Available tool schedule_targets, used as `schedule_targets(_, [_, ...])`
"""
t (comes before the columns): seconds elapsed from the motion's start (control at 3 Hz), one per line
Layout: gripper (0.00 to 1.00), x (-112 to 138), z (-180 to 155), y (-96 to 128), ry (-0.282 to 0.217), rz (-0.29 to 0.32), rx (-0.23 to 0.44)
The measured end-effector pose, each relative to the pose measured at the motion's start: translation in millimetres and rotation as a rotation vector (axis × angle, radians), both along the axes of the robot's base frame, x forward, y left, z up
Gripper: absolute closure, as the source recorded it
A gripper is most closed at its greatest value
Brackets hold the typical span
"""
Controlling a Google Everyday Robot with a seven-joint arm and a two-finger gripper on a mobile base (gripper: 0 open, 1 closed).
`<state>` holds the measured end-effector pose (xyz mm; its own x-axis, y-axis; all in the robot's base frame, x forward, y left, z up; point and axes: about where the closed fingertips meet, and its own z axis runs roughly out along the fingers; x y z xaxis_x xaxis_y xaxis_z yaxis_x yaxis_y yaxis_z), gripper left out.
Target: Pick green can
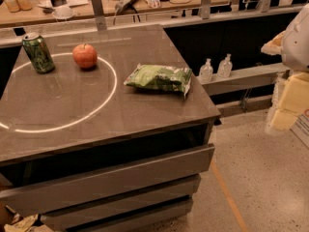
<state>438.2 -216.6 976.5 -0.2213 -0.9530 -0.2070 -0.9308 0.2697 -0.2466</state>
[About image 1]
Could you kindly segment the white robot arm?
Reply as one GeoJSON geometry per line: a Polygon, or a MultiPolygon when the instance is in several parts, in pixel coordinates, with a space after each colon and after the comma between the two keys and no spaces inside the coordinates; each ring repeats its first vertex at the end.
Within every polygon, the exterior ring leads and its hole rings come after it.
{"type": "Polygon", "coordinates": [[[309,107],[309,4],[261,51],[280,55],[283,65],[292,71],[287,79],[277,78],[267,115],[266,132],[278,134],[288,131],[309,107]]]}

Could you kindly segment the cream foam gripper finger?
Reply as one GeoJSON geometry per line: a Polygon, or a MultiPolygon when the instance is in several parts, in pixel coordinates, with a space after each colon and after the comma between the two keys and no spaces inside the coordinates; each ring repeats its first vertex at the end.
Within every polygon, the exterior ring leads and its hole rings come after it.
{"type": "Polygon", "coordinates": [[[298,117],[309,108],[309,73],[296,72],[287,79],[279,76],[271,102],[266,120],[266,133],[280,134],[288,131],[298,117]]]}
{"type": "Polygon", "coordinates": [[[280,55],[282,51],[282,41],[285,32],[282,31],[278,35],[276,35],[272,40],[265,43],[262,48],[261,52],[267,55],[280,55]]]}

